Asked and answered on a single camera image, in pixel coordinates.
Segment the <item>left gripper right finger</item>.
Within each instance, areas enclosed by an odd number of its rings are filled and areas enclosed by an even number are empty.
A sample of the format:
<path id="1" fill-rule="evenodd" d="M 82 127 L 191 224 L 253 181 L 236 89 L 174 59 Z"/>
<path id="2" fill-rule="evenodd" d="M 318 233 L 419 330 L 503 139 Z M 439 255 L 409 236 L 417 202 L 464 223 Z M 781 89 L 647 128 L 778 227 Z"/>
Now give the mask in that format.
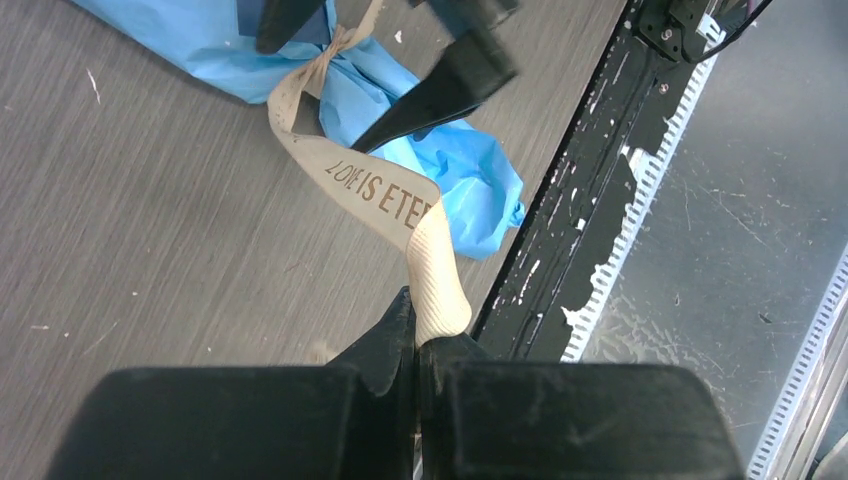
<path id="1" fill-rule="evenodd" d="M 500 361 L 469 336 L 418 351 L 428 479 L 740 479 L 706 385 L 662 364 Z"/>

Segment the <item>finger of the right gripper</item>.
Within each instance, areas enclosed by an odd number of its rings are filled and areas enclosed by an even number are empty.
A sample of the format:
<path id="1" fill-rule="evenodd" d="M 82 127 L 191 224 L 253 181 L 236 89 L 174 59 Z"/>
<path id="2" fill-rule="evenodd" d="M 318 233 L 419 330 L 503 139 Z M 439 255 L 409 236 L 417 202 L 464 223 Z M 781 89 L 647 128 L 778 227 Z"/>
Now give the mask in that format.
<path id="1" fill-rule="evenodd" d="M 435 127 L 463 119 L 518 75 L 495 29 L 518 10 L 516 0 L 429 0 L 451 35 L 428 75 L 401 96 L 352 145 L 370 153 L 397 138 L 421 140 Z"/>
<path id="2" fill-rule="evenodd" d="M 267 0 L 259 17 L 256 51 L 279 51 L 324 5 L 321 0 Z"/>

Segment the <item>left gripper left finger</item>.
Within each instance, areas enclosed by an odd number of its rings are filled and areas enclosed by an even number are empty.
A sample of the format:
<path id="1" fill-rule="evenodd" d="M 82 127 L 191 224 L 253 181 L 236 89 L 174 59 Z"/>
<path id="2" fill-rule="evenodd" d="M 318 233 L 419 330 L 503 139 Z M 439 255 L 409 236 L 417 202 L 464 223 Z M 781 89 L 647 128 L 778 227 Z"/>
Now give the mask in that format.
<path id="1" fill-rule="evenodd" d="M 407 289 L 328 363 L 116 370 L 90 391 L 51 479 L 409 479 Z"/>

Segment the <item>blue wrapping paper sheet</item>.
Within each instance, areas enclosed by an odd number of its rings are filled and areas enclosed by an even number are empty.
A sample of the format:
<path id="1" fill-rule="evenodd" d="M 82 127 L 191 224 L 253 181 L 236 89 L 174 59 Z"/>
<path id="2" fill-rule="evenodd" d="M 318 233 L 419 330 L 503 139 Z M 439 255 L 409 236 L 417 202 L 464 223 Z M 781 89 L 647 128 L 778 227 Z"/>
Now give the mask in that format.
<path id="1" fill-rule="evenodd" d="M 249 104 L 265 102 L 282 78 L 328 46 L 337 23 L 325 2 L 278 52 L 255 49 L 257 1 L 86 1 L 83 8 L 176 67 Z M 332 141 L 350 146 L 416 77 L 374 38 L 331 62 L 319 121 Z M 463 120 L 437 126 L 417 140 L 405 136 L 376 155 L 433 180 L 457 253 L 483 260 L 495 252 L 525 208 L 523 183 L 499 142 Z"/>

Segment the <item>beige tote bag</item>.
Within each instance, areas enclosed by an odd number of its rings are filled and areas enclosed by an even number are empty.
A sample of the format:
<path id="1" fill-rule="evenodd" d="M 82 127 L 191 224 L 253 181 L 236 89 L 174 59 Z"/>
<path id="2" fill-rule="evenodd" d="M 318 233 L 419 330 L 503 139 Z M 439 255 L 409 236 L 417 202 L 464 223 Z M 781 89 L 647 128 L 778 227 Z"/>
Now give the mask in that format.
<path id="1" fill-rule="evenodd" d="M 381 8 L 370 2 L 355 28 L 338 27 L 322 53 L 286 75 L 268 97 L 268 119 L 284 149 L 331 199 L 405 253 L 418 315 L 415 341 L 423 345 L 457 336 L 471 321 L 439 187 L 401 165 L 292 130 L 302 93 L 322 93 L 332 59 L 372 33 Z"/>

